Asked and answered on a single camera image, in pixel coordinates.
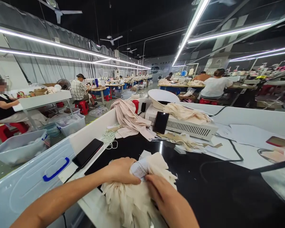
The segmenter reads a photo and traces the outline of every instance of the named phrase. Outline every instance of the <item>black ceiling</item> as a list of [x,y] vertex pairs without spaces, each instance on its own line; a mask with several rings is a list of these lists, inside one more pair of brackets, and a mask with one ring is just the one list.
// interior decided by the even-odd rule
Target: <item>black ceiling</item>
[[[203,34],[216,28],[242,2],[242,0],[224,1],[233,1],[234,4],[232,6],[223,3],[209,5],[193,35]],[[43,18],[40,3],[37,0],[4,0],[4,2]],[[146,41],[145,58],[176,53],[183,38],[182,35],[186,32],[182,30],[190,23],[196,8],[192,5],[193,0],[56,0],[56,2],[60,10],[82,10],[83,12],[77,15],[63,15],[61,27],[87,37],[95,43],[98,43],[98,38],[106,39],[108,35],[113,38],[122,35],[123,38],[115,41],[114,46],[111,46],[108,41],[99,41],[99,43],[112,49],[118,48],[121,52],[126,51],[127,48],[137,48],[133,54],[124,52],[131,57],[143,54],[145,39],[170,31],[180,31]],[[55,13],[42,4],[41,7],[45,19],[57,24]],[[235,16],[245,14],[249,14],[245,24],[278,18],[285,14],[285,0],[251,0]],[[285,36],[285,26],[268,29],[244,42],[279,36]],[[197,50],[212,48],[213,45],[213,41],[204,42]],[[186,46],[185,52],[195,49],[193,46],[196,44]]]

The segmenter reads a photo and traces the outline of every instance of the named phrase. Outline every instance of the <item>black smartphone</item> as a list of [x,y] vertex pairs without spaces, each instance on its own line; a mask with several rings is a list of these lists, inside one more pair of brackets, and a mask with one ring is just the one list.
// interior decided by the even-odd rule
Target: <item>black smartphone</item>
[[82,169],[88,161],[97,153],[104,143],[98,139],[93,139],[82,151],[77,154],[72,161]]
[[153,126],[153,131],[164,134],[167,127],[168,119],[169,119],[169,113],[157,112]]

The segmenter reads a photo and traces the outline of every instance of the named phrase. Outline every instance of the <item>white wall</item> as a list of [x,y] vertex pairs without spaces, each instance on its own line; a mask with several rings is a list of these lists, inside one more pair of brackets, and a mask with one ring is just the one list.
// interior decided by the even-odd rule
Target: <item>white wall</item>
[[[5,37],[0,33],[0,47],[9,48]],[[0,53],[0,76],[3,79],[9,78],[11,81],[10,89],[28,88],[29,84],[19,67],[14,55],[8,54],[4,57],[4,53]]]

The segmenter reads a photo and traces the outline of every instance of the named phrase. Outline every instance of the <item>led light strip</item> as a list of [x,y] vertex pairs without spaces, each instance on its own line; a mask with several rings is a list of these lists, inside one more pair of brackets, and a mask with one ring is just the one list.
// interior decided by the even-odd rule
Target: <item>led light strip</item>
[[210,0],[200,0],[199,5],[197,7],[197,12],[194,14],[193,19],[190,23],[189,29],[187,30],[186,36],[184,37],[184,40],[180,46],[180,49],[178,50],[178,53],[175,57],[175,60],[173,62],[173,65],[176,63],[178,57],[180,56],[185,44],[187,43],[187,40],[189,39],[191,33],[193,32],[193,29],[195,28],[196,24],[199,22],[200,17],[202,16],[204,10],[206,9],[207,4]]
[[252,59],[261,59],[261,58],[266,58],[266,57],[270,57],[270,56],[275,56],[275,55],[281,55],[281,54],[285,54],[285,52],[281,52],[281,53],[276,53],[276,54],[270,54],[270,55],[264,55],[264,56],[259,56],[259,57],[255,57],[255,58],[250,58],[250,59],[234,59],[234,60],[230,60],[229,62],[239,62],[239,61],[246,61],[246,60],[252,60]]
[[194,40],[190,40],[190,41],[188,41],[188,44],[196,43],[196,42],[200,42],[200,41],[205,41],[205,40],[210,40],[210,39],[215,39],[215,38],[219,38],[219,37],[223,37],[223,36],[229,36],[229,35],[234,35],[234,34],[238,34],[238,33],[248,32],[248,31],[252,31],[252,30],[256,30],[256,29],[261,29],[264,27],[271,26],[271,24],[272,23],[263,24],[263,25],[256,25],[253,27],[246,27],[246,28],[237,29],[237,30],[230,31],[230,32],[219,33],[217,35],[205,36],[205,37],[197,38]]
[[81,62],[81,63],[88,63],[88,64],[98,64],[98,65],[105,65],[105,66],[111,66],[111,67],[119,67],[119,68],[129,68],[129,69],[135,69],[135,70],[144,70],[144,69],[138,69],[134,67],[126,67],[126,66],[120,66],[120,65],[113,65],[113,64],[105,64],[100,63],[106,60],[98,60],[98,61],[85,61],[85,60],[77,60],[77,59],[70,59],[70,58],[64,58],[64,57],[58,57],[58,56],[51,56],[51,55],[45,55],[45,54],[34,54],[24,51],[13,51],[9,49],[0,49],[0,52],[2,53],[10,53],[10,54],[18,54],[18,55],[25,55],[25,56],[33,56],[33,57],[40,57],[40,58],[47,58],[47,59],[57,59],[57,60],[64,60],[64,61],[70,61],[70,62]]
[[268,53],[273,53],[273,52],[278,52],[278,51],[283,51],[283,50],[285,50],[285,47],[280,48],[280,49],[275,49],[275,50],[267,51],[267,52],[262,52],[262,53],[259,53],[259,54],[253,54],[253,55],[249,55],[249,56],[244,56],[244,57],[232,59],[232,61],[234,61],[234,60],[239,60],[239,59],[247,59],[247,58],[254,57],[254,56],[258,56],[258,55],[263,55],[263,54],[268,54]]
[[80,48],[71,47],[69,45],[56,43],[56,42],[53,42],[53,41],[50,41],[50,40],[46,40],[46,39],[42,39],[42,38],[38,38],[38,37],[33,37],[31,35],[28,35],[28,34],[17,33],[15,31],[9,30],[7,28],[0,28],[0,33],[7,34],[7,35],[12,35],[12,36],[17,36],[17,37],[24,38],[24,39],[27,39],[27,40],[31,40],[31,41],[35,41],[35,42],[39,42],[39,43],[44,43],[44,44],[48,44],[48,45],[56,46],[56,47],[60,47],[60,48],[65,48],[65,49],[69,49],[69,50],[76,51],[76,52],[81,52],[81,53],[85,53],[85,54],[89,54],[89,55],[94,55],[94,56],[98,56],[98,57],[101,57],[101,58],[115,60],[117,62],[123,62],[123,63],[127,63],[127,64],[130,64],[130,65],[135,65],[135,66],[138,66],[138,67],[144,67],[144,68],[147,68],[147,69],[151,69],[151,68],[148,68],[148,67],[145,67],[143,65],[136,64],[136,63],[127,62],[127,61],[124,61],[124,60],[121,60],[121,59],[108,57],[108,56],[105,56],[105,55],[97,54],[97,53],[90,52],[90,51],[87,51],[87,50],[83,50],[83,49],[80,49]]

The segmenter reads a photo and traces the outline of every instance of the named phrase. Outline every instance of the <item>garment factory worker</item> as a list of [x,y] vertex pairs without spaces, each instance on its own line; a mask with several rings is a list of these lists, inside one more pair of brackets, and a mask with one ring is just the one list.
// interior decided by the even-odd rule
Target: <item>garment factory worker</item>
[[205,88],[200,92],[200,97],[205,99],[219,99],[224,94],[224,89],[232,86],[233,82],[227,77],[223,77],[225,69],[217,69],[213,78],[204,81]]
[[88,89],[82,81],[85,79],[83,74],[78,74],[77,75],[77,80],[73,80],[71,83],[71,91],[73,94],[74,101],[84,101],[84,100],[89,100],[92,102],[93,106],[97,105],[97,102],[94,102],[93,97],[90,98]]
[[170,72],[170,73],[169,73],[169,76],[167,76],[167,77],[166,77],[166,79],[167,79],[168,81],[171,81],[171,77],[172,77],[172,75],[173,75],[173,73],[172,73],[172,72]]
[[210,77],[210,75],[206,74],[206,71],[202,71],[200,75],[196,76],[193,80],[206,81]]
[[[103,183],[139,184],[140,179],[130,174],[130,167],[134,162],[136,160],[129,157],[116,159],[95,173],[45,193],[26,208],[10,228],[46,228],[78,200]],[[199,227],[187,200],[166,179],[147,175],[146,180],[150,195],[170,228]]]
[[[31,122],[23,111],[14,111],[13,106],[18,105],[19,100],[4,94],[4,92],[7,90],[8,89],[6,82],[0,79],[0,123],[7,124],[25,122],[31,127]],[[37,127],[41,127],[42,125],[47,124],[47,118],[42,115],[37,109],[29,110],[28,114],[33,119]]]

